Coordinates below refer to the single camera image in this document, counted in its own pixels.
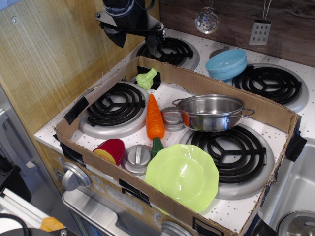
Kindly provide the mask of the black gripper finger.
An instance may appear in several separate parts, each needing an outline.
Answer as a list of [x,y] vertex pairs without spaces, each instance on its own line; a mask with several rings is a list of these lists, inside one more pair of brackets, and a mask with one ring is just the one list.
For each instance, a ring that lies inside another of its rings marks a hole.
[[117,46],[123,48],[126,42],[126,32],[118,27],[105,24],[103,30],[107,37]]
[[145,38],[146,46],[151,55],[156,56],[158,54],[158,45],[165,40],[165,31],[150,32]]

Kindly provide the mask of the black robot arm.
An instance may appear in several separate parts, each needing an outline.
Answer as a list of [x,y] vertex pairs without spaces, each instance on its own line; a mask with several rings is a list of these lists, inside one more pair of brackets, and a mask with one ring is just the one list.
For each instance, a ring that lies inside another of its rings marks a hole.
[[149,52],[158,57],[158,44],[165,40],[165,30],[164,24],[149,14],[154,4],[154,0],[149,6],[143,0],[104,0],[104,11],[94,18],[117,46],[125,45],[128,34],[142,36]]

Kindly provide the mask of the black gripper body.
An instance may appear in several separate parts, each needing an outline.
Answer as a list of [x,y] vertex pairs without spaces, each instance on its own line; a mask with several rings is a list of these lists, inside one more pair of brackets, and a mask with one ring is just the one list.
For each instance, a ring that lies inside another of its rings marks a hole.
[[154,6],[151,2],[104,2],[104,10],[97,12],[94,17],[103,29],[105,24],[120,28],[127,34],[147,37],[150,32],[164,30],[162,22],[149,14]]

